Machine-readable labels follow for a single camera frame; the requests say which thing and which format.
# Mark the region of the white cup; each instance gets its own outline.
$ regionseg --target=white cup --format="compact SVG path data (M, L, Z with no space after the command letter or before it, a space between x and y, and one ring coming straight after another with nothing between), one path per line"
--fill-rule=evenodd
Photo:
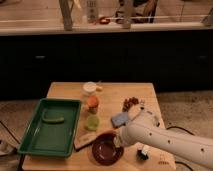
M94 82L87 82L83 85L84 94L86 96L91 96L96 92L97 85Z

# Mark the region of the black cable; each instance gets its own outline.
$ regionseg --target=black cable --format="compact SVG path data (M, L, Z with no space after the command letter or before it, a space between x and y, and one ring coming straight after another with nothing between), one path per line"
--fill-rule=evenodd
M19 160L19 165L18 165L17 171L23 171L22 165L23 165L23 163L24 163L24 158L25 158L25 155L24 155L24 154L21 154L21 157L20 157L20 160Z
M166 128L166 129L172 129L172 128L181 129L183 131L186 131L188 134L195 135L192 132L190 132L189 130L187 130L187 129L183 128L183 127L180 127L180 126L170 126L170 127Z
M176 164L181 164L185 167L187 167L190 171L194 171L188 164L181 162L181 161L175 161Z
M7 132L13 137L13 139L20 144L19 140L13 135L13 133L8 129L8 127L2 122L0 121L0 123L2 124L2 126L7 130Z

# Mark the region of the green plastic tray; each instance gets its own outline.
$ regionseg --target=green plastic tray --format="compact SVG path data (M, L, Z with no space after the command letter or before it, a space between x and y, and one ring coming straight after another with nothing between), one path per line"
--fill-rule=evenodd
M56 157L70 156L80 109L79 100L41 99L25 131L18 153ZM45 118L64 117L64 122L45 123L42 121L44 113Z

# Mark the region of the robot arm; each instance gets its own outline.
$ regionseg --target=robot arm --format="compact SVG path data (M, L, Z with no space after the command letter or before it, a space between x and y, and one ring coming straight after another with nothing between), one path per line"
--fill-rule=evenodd
M154 114L141 111L119 130L114 141L123 147L141 142L213 169L213 139L168 131L157 124Z

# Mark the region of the bowl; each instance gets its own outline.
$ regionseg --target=bowl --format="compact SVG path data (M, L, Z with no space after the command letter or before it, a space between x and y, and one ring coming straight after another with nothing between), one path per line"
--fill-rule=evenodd
M90 81L90 82L86 82L86 83L83 85L84 93L85 93L85 95L87 95L87 96L90 96L90 95L94 94L95 91L96 91L96 88L97 88L96 83L91 82L91 81Z
M124 148L116 148L113 139L116 136L114 132L107 132L99 135L93 145L92 154L95 160L101 165L112 165L117 162L124 153Z

